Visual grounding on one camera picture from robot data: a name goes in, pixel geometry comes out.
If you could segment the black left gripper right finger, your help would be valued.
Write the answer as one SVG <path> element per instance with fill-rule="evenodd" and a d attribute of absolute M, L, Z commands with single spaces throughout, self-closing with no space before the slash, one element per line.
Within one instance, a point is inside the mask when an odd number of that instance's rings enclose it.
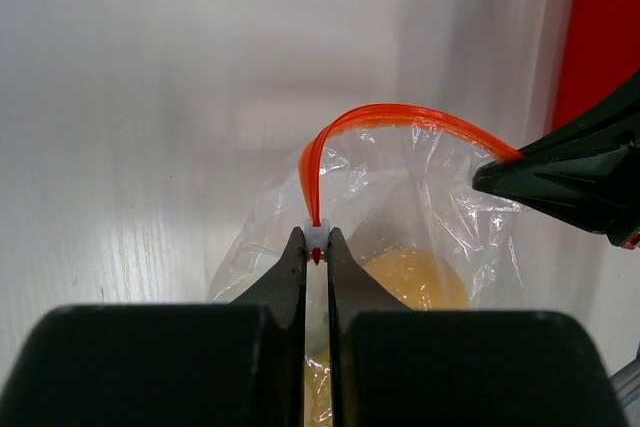
<path fill-rule="evenodd" d="M 354 260 L 339 229 L 328 267 L 337 426 L 623 426 L 599 353 L 550 311 L 416 311 Z"/>

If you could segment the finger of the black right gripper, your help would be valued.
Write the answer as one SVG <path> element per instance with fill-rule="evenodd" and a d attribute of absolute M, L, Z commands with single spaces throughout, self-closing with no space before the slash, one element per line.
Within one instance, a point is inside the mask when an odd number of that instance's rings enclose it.
<path fill-rule="evenodd" d="M 639 159 L 639 72 L 587 112 L 521 148 L 524 158 L 577 148 L 587 154 L 613 147 Z"/>
<path fill-rule="evenodd" d="M 626 146 L 584 158 L 529 155 L 492 163 L 474 175 L 475 190 L 513 200 L 611 245 L 639 246 L 639 149 Z"/>

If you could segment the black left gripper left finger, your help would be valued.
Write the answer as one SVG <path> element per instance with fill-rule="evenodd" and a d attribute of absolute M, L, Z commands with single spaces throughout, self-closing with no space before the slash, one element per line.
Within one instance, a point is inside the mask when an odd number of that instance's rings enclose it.
<path fill-rule="evenodd" d="M 1 393 L 5 426 L 300 426 L 307 253 L 235 300 L 68 305 L 29 334 Z"/>

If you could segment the orange yellow peach with leaf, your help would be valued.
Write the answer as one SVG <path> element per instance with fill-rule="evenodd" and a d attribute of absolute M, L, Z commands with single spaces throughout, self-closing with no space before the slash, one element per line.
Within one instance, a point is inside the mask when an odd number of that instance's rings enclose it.
<path fill-rule="evenodd" d="M 466 310 L 469 296 L 455 269 L 428 250 L 397 248 L 363 264 L 364 270 L 413 310 Z M 305 354 L 304 424 L 331 426 L 328 313 L 309 312 Z"/>

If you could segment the clear zip bag orange zipper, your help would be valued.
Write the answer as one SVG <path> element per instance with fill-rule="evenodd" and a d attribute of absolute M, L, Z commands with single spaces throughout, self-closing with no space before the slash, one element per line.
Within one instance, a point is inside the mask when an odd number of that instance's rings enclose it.
<path fill-rule="evenodd" d="M 316 194 L 321 216 L 342 231 L 360 266 L 397 248 L 428 250 L 462 279 L 466 310 L 514 307 L 522 293 L 512 239 L 520 206 L 471 186 L 478 167 L 506 153 L 477 130 L 400 109 L 345 121 L 325 140 L 317 182 L 302 155 L 261 189 L 209 297 L 231 301 L 273 266 Z"/>

